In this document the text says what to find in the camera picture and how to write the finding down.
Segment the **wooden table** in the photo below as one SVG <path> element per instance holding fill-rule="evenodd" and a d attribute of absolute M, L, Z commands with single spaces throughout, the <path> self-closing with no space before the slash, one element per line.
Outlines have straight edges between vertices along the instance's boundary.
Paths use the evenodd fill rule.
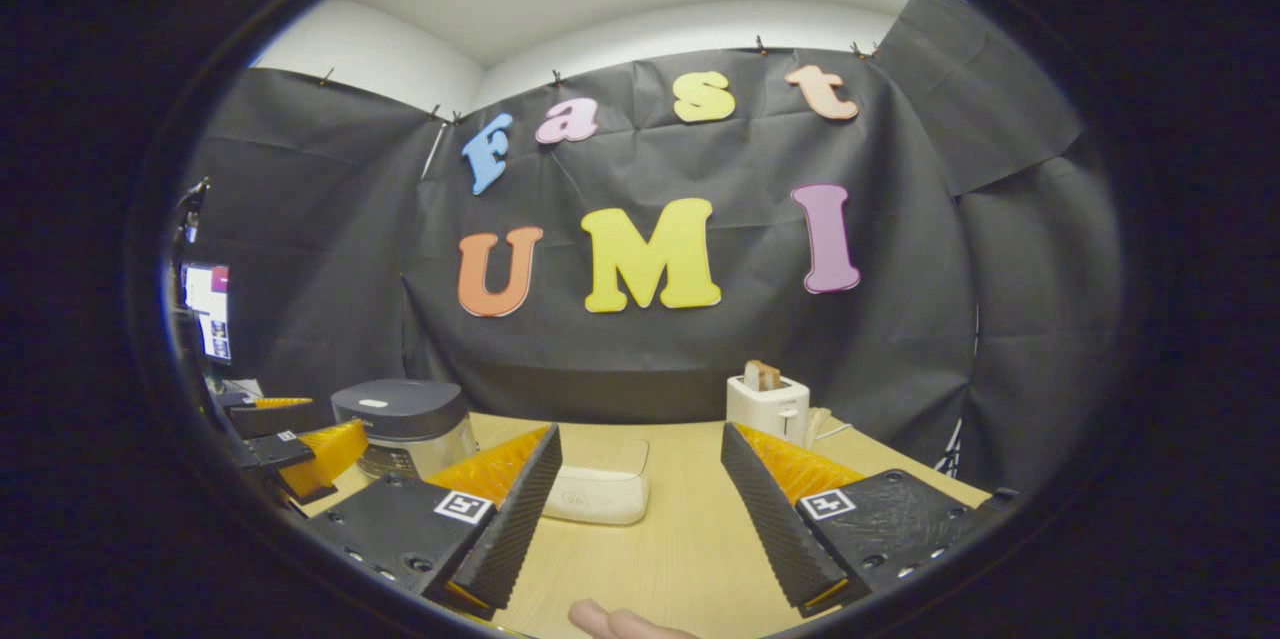
<path fill-rule="evenodd" d="M 472 414 L 481 448 L 544 421 Z M 818 434 L 836 429 L 835 417 Z M 493 622 L 540 639 L 581 639 L 567 611 L 581 598 L 607 610 L 630 608 L 659 625 L 703 639 L 763 636 L 803 622 L 787 606 L 742 499 L 719 462 L 722 421 L 662 425 L 561 424 L 566 452 L 575 439 L 649 443 L 649 508 L 630 526 L 600 526 L 543 517 L 508 608 Z M 814 451 L 864 475 L 902 469 L 977 507 L 989 494 L 938 474 L 855 429 L 814 444 Z M 315 515 L 367 484 L 352 467 L 339 493 L 303 507 Z"/>

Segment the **screw hole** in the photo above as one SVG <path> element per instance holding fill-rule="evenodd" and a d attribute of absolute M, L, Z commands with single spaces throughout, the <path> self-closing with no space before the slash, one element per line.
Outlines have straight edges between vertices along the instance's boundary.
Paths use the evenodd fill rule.
<path fill-rule="evenodd" d="M 421 571 L 422 574 L 426 574 L 433 569 L 431 562 L 424 560 L 422 557 L 415 557 L 415 556 L 404 557 L 404 566 L 412 569 L 413 571 Z"/>

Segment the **monitor screen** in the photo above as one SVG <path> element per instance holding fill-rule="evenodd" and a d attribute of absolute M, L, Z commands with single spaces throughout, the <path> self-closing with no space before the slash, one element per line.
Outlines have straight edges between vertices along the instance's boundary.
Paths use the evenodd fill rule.
<path fill-rule="evenodd" d="M 182 284 L 187 306 L 196 311 L 205 338 L 205 356 L 230 364 L 230 333 L 227 329 L 227 284 L 230 270 L 218 264 L 183 264 Z"/>

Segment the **foam letter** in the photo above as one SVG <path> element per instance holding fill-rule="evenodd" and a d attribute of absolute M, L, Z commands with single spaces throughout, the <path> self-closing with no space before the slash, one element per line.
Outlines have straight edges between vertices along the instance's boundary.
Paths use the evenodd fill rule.
<path fill-rule="evenodd" d="M 724 119 L 737 106 L 733 95 L 726 92 L 726 88 L 728 78 L 718 70 L 695 70 L 677 77 L 671 86 L 680 100 L 676 102 L 676 117 L 685 123 Z"/>
<path fill-rule="evenodd" d="M 581 142 L 600 128 L 595 123 L 595 110 L 599 106 L 599 102 L 589 99 L 558 102 L 547 111 L 550 120 L 545 120 L 534 136 L 539 143 L 556 143 L 563 140 Z"/>
<path fill-rule="evenodd" d="M 507 316 L 520 309 L 529 296 L 529 279 L 534 273 L 534 245 L 543 238 L 538 225 L 522 225 L 507 233 L 511 245 L 511 277 L 507 288 L 494 295 L 484 288 L 489 269 L 489 250 L 498 243 L 498 234 L 471 234 L 458 242 L 462 266 L 458 269 L 458 302 L 476 316 Z"/>
<path fill-rule="evenodd" d="M 699 198 L 676 200 L 662 210 L 653 237 L 645 243 L 635 224 L 621 209 L 602 209 L 582 218 L 582 229 L 591 234 L 591 293 L 586 310 L 622 311 L 627 296 L 618 291 L 618 275 L 627 283 L 640 306 L 649 306 L 658 279 L 667 270 L 663 306 L 686 309 L 712 306 L 721 292 L 712 283 L 707 261 L 707 218 L 712 202 Z"/>
<path fill-rule="evenodd" d="M 507 133 L 503 129 L 511 127 L 511 122 L 509 114 L 499 114 L 462 147 L 462 155 L 471 161 L 471 173 L 476 177 L 475 184 L 471 184 L 475 196 L 480 196 L 507 169 L 507 161 L 498 161 L 494 156 L 507 152 Z"/>
<path fill-rule="evenodd" d="M 840 211 L 849 192 L 837 184 L 805 184 L 791 192 L 791 198 L 804 206 L 809 225 L 810 269 L 804 288 L 822 295 L 856 287 L 861 275 L 849 261 L 845 218 Z"/>
<path fill-rule="evenodd" d="M 787 83 L 800 85 L 804 100 L 809 102 L 809 109 L 827 119 L 852 119 L 858 117 L 858 105 L 851 101 L 840 101 L 836 90 L 832 87 L 845 86 L 845 79 L 837 74 L 823 74 L 822 69 L 810 64 L 792 70 L 786 77 Z"/>

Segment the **human hand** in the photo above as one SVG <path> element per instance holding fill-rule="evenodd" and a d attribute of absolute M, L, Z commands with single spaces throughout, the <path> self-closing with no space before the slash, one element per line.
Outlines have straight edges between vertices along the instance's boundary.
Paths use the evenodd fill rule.
<path fill-rule="evenodd" d="M 580 599 L 568 608 L 568 620 L 591 639 L 698 639 L 687 631 L 658 626 L 630 610 L 604 611 L 591 599 Z"/>

